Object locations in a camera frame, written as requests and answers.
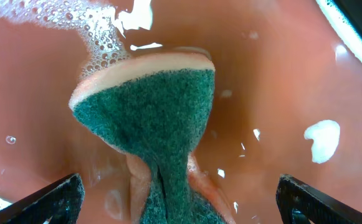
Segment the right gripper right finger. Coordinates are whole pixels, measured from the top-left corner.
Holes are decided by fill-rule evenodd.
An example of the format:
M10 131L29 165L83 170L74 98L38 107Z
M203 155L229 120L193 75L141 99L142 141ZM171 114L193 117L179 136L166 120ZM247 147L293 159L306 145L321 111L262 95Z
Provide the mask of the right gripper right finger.
M282 174L276 202L284 224L362 224L362 213L310 185Z

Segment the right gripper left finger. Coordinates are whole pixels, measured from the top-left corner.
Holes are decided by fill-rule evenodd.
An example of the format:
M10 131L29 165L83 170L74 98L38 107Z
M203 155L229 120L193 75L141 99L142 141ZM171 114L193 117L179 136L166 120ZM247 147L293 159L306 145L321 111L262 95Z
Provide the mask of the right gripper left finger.
M69 174L0 210L0 223L76 224L84 198L81 176Z

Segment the red-stained sponge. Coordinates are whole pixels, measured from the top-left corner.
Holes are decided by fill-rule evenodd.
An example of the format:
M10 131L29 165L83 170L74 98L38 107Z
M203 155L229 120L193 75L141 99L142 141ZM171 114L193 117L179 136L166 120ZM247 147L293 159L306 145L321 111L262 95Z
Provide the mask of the red-stained sponge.
M234 222L194 156L214 76L203 54L148 54L84 78L72 93L77 121L126 157L133 223Z

